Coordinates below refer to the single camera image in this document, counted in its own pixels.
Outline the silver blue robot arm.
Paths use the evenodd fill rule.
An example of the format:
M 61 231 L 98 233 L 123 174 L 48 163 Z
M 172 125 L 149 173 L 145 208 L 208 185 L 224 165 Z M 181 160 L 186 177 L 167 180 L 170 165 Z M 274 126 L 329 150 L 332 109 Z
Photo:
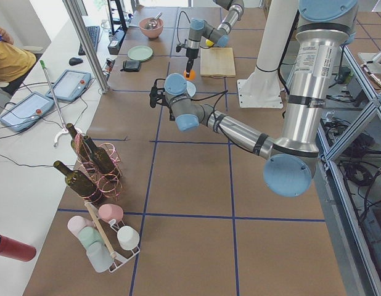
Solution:
M 244 14 L 243 0 L 215 0 L 214 3 L 226 9 L 227 16 L 217 28 L 203 19 L 193 18 L 190 21 L 188 39 L 185 43 L 186 57 L 188 58 L 185 70 L 186 78 L 190 77 L 194 60 L 198 57 L 202 37 L 211 41 L 215 46 L 225 47 L 233 26 Z
M 354 38 L 356 1 L 273 1 L 254 72 L 240 82 L 242 107 L 275 107 L 279 67 L 286 42 L 299 42 L 281 135 L 274 139 L 190 97 L 185 76 L 168 75 L 163 103 L 180 131 L 200 125 L 266 160 L 263 179 L 276 194 L 306 192 L 315 173 L 319 150 L 316 133 L 339 48 Z

